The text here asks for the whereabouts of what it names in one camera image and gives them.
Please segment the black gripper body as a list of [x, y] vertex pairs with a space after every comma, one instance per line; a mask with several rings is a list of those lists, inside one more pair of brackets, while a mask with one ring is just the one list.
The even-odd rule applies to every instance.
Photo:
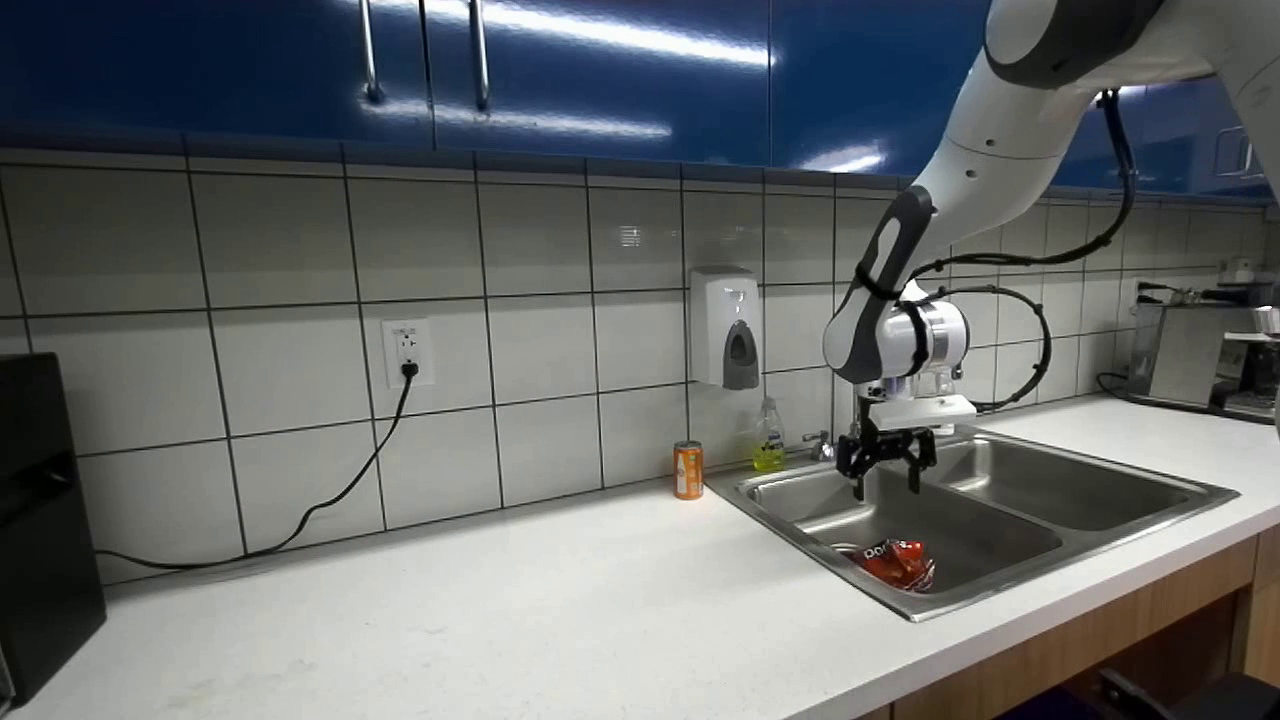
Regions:
[[916, 433], [933, 429], [874, 429], [872, 418], [861, 424], [854, 442], [866, 460], [913, 460], [916, 455]]

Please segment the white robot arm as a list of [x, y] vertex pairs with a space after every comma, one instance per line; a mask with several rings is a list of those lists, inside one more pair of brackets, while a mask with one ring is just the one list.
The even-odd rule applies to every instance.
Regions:
[[[1134, 192], [1120, 127], [1120, 88], [1216, 74], [1265, 176], [1280, 170], [1280, 0], [993, 0], [984, 42], [960, 85], [942, 140], [885, 209], [849, 291], [824, 328], [824, 365], [854, 388], [861, 415], [834, 440], [834, 472], [863, 492], [885, 460], [906, 464], [906, 489], [934, 464], [934, 433], [994, 413], [956, 374], [970, 322], [950, 291], [923, 291], [913, 265], [1022, 214], [1092, 103], [1111, 122], [1120, 189]], [[1109, 244], [1131, 199], [1096, 234]]]

